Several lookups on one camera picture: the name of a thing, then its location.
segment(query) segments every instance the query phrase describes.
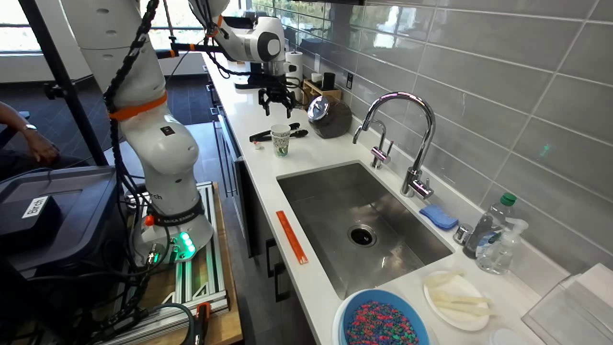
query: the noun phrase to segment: gray tile backsplash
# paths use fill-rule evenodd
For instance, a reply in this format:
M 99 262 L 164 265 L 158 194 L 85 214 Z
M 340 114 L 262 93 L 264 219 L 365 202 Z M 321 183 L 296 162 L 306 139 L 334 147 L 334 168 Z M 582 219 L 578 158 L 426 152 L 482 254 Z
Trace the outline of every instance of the gray tile backsplash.
M 516 194 L 524 240 L 566 271 L 613 267 L 613 0 L 275 5 L 306 66 L 354 76 L 357 120 L 386 91 L 423 97 L 430 173 L 480 208 Z M 421 118 L 400 102 L 377 118 L 415 156 Z

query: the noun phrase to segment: plastic bottle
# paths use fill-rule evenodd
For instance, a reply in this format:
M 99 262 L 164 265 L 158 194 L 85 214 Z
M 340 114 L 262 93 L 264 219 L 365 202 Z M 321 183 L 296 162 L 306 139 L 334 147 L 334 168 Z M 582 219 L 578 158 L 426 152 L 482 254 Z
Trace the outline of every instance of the plastic bottle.
M 522 219 L 505 219 L 507 227 L 497 231 L 493 237 L 484 239 L 476 246 L 476 267 L 480 271 L 501 275 L 509 269 L 513 252 L 518 244 L 518 235 L 528 229 Z
M 513 216 L 511 208 L 515 206 L 515 196 L 505 193 L 499 196 L 497 204 L 490 206 L 488 212 L 480 217 L 474 227 L 474 233 L 465 240 L 463 254 L 465 258 L 474 260 L 476 246 L 482 239 L 490 239 L 507 227 L 507 217 Z

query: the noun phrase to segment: sponge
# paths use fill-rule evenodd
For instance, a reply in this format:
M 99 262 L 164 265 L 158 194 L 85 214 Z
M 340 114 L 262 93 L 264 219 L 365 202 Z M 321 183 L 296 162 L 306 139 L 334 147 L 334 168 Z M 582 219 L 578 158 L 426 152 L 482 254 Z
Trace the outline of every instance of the sponge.
M 428 219 L 436 229 L 448 233 L 457 227 L 457 219 L 444 214 L 438 206 L 426 206 L 419 212 L 425 219 Z

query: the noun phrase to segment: blue bowl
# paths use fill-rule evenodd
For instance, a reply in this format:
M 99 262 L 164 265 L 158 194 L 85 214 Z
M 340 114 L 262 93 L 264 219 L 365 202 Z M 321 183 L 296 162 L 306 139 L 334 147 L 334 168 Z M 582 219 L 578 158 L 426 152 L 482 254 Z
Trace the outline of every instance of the blue bowl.
M 392 296 L 392 294 L 380 292 L 380 290 L 365 290 L 365 292 L 359 292 L 359 294 L 350 298 L 350 302 L 346 304 L 344 313 L 340 317 L 340 327 L 342 327 L 342 332 L 338 332 L 338 344 L 340 345 L 346 345 L 346 336 L 344 334 L 346 334 L 346 331 L 350 331 L 354 315 L 367 302 L 384 304 L 384 306 L 396 309 L 409 323 L 413 334 L 419 340 L 419 345 L 428 345 L 428 338 L 426 338 L 425 327 L 423 327 L 421 319 L 417 317 L 417 313 L 403 300 L 400 300 L 398 296 Z

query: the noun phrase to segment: sink basin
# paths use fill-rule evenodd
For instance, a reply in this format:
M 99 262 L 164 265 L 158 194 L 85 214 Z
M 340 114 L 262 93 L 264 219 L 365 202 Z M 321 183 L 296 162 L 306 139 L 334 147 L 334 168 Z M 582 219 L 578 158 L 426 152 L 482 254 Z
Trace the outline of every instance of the sink basin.
M 451 254 L 359 164 L 277 183 L 338 298 Z

